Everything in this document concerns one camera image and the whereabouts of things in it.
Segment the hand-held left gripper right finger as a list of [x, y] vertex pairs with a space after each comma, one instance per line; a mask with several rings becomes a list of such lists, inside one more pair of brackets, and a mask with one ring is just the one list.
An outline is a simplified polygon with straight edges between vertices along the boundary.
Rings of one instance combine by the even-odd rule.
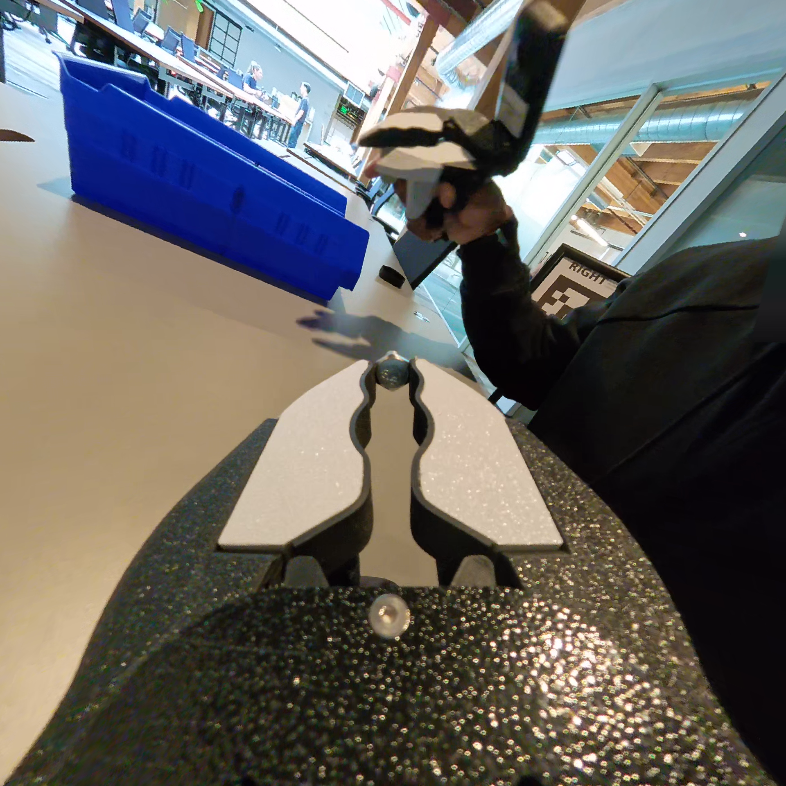
[[412, 361], [413, 407], [425, 434], [412, 490], [437, 521], [494, 550], [553, 552], [565, 541], [503, 414], [427, 360]]

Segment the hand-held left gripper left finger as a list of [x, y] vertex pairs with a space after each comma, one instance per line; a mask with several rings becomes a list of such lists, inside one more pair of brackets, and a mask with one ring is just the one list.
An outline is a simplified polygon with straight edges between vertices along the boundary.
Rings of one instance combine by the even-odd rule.
[[282, 551], [362, 499], [364, 450], [351, 431], [368, 403], [366, 361], [285, 409], [219, 536], [225, 551]]

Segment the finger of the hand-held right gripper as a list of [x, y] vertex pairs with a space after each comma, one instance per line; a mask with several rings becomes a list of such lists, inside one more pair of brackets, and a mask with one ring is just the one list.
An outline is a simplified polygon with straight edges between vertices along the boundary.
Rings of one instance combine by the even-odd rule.
[[436, 145], [383, 147], [377, 160], [378, 173], [391, 180], [406, 182], [404, 201], [408, 221], [422, 219], [426, 224], [442, 224], [446, 208], [439, 200], [442, 183], [455, 192], [453, 208], [459, 210], [483, 182], [483, 172], [472, 156], [454, 142]]
[[466, 108], [415, 107], [388, 114], [361, 133], [358, 143], [433, 158], [494, 158], [495, 125]]

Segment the silver metal bolt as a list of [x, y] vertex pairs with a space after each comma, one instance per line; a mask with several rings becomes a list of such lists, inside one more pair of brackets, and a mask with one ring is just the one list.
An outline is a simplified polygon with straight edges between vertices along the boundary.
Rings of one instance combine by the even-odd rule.
[[395, 391], [409, 386], [410, 360], [390, 350], [374, 363], [377, 384]]

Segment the blue plastic storage bin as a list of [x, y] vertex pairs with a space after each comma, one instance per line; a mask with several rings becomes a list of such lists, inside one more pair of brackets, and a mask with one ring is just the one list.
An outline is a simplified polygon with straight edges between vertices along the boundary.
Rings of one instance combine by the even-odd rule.
[[355, 288], [369, 233], [345, 195], [141, 74], [57, 58], [77, 197], [313, 300]]

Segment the person's right forearm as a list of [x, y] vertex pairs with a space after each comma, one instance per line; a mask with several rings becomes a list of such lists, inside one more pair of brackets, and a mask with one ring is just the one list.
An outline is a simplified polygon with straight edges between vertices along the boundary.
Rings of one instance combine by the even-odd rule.
[[503, 396], [537, 410], [624, 285], [564, 320], [545, 314], [531, 298], [516, 235], [517, 222], [509, 219], [458, 248], [461, 314], [482, 372]]

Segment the person's right hand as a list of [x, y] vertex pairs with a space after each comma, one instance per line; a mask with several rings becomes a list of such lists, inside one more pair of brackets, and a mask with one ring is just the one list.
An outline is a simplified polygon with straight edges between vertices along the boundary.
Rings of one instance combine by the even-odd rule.
[[454, 209], [456, 190], [449, 182], [437, 183], [435, 197], [445, 210], [439, 226], [430, 227], [424, 216], [407, 221], [407, 230], [422, 241], [446, 240], [462, 246], [495, 234], [514, 219], [513, 210], [491, 181], [475, 191], [460, 211]]

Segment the black office chair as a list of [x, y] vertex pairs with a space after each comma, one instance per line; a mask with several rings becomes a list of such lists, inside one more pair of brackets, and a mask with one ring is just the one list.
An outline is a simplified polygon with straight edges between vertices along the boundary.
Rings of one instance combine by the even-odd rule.
[[408, 230], [404, 230], [392, 245], [398, 265], [412, 290], [416, 290], [456, 248], [454, 242], [424, 241]]

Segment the framed black-white marker sign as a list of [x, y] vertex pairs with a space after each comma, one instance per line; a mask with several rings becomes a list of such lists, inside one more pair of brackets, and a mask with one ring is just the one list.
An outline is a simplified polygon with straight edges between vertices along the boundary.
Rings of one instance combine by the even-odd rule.
[[604, 302], [630, 275], [561, 244], [531, 276], [531, 298], [541, 311], [564, 320], [574, 310]]

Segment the person's dark jacket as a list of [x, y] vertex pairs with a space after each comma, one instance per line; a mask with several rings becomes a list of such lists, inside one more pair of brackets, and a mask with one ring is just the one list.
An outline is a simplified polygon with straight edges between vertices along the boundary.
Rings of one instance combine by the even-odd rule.
[[778, 245], [680, 252], [599, 306], [540, 317], [532, 430], [635, 535], [784, 781], [784, 342], [754, 331]]

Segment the wooden post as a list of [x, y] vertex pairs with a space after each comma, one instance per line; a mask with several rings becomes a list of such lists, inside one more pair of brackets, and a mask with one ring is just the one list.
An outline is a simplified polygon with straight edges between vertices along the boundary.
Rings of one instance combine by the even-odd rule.
[[433, 43], [438, 28], [439, 18], [437, 16], [433, 14], [424, 16], [424, 21], [418, 28], [418, 37], [414, 44], [414, 48], [407, 58], [404, 71], [396, 84], [392, 99], [388, 103], [388, 115], [393, 115], [402, 110], [420, 65]]

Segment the metal ventilation duct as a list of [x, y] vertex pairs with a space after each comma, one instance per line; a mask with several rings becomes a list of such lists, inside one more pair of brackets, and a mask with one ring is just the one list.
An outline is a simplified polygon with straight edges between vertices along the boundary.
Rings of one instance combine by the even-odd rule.
[[[635, 143], [719, 142], [749, 113], [761, 91], [726, 93], [682, 102], [660, 103], [632, 138]], [[626, 113], [583, 114], [544, 120], [536, 145], [605, 145]]]

